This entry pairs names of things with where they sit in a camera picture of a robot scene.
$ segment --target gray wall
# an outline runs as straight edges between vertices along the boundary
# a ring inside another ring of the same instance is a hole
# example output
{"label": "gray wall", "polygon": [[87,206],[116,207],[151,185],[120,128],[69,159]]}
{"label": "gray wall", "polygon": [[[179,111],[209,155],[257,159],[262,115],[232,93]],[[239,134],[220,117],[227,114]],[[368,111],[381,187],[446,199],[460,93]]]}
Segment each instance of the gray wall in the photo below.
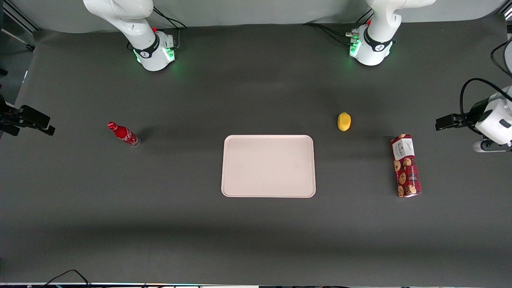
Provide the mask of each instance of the gray wall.
{"label": "gray wall", "polygon": [[[44,29],[84,33],[115,30],[91,15],[82,0],[12,0]],[[432,6],[400,10],[404,22],[469,20],[498,9],[505,0],[437,0]],[[366,10],[364,0],[154,0],[155,6],[188,26],[296,24],[311,20],[352,22]],[[169,23],[154,14],[155,27]]]}

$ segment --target bottle label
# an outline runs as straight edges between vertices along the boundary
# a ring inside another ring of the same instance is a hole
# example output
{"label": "bottle label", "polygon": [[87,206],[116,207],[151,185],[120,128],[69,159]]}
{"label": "bottle label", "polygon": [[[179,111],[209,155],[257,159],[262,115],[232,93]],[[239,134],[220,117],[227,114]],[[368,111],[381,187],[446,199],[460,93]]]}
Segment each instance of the bottle label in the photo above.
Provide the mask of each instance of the bottle label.
{"label": "bottle label", "polygon": [[130,144],[130,145],[135,145],[137,143],[137,135],[133,134],[130,130],[127,129],[127,134],[124,138],[120,138],[121,140],[123,140],[125,143],[127,144]]}

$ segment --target box label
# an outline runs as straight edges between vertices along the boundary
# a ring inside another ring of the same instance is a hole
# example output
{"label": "box label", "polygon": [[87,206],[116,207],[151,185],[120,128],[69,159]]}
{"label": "box label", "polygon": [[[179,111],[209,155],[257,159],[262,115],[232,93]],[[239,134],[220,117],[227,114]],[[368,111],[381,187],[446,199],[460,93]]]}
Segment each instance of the box label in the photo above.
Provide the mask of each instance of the box label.
{"label": "box label", "polygon": [[395,160],[400,160],[407,156],[414,156],[413,140],[410,138],[402,138],[393,143],[393,154]]}

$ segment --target green led light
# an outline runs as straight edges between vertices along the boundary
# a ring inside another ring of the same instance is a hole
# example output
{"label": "green led light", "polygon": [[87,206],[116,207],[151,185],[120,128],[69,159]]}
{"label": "green led light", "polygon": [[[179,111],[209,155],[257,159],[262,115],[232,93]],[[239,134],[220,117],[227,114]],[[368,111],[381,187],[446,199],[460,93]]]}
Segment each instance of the green led light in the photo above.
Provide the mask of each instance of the green led light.
{"label": "green led light", "polygon": [[350,56],[352,56],[352,57],[355,57],[355,56],[356,56],[357,52],[359,51],[359,46],[360,46],[360,44],[361,44],[361,40],[359,40],[359,39],[358,39],[358,40],[356,40],[356,42],[355,42],[354,44],[352,44],[352,46],[353,46],[354,48],[351,48],[351,49],[350,49]]}
{"label": "green led light", "polygon": [[165,56],[167,57],[167,60],[169,60],[169,62],[174,61],[174,54],[169,53],[170,48],[164,48],[164,47],[162,47],[162,51],[164,51]]}
{"label": "green led light", "polygon": [[137,62],[140,63],[139,55],[137,55],[137,52],[135,52],[135,49],[133,50],[133,53],[135,54],[135,57],[137,57]]}

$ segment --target red cookie box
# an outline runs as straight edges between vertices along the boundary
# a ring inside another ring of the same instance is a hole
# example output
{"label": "red cookie box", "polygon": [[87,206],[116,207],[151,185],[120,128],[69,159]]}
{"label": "red cookie box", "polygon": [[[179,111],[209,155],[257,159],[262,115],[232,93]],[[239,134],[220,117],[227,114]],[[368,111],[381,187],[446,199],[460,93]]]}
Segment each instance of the red cookie box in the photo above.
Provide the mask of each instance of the red cookie box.
{"label": "red cookie box", "polygon": [[413,140],[410,134],[400,134],[391,141],[395,166],[398,197],[413,197],[421,194],[418,167],[414,156]]}

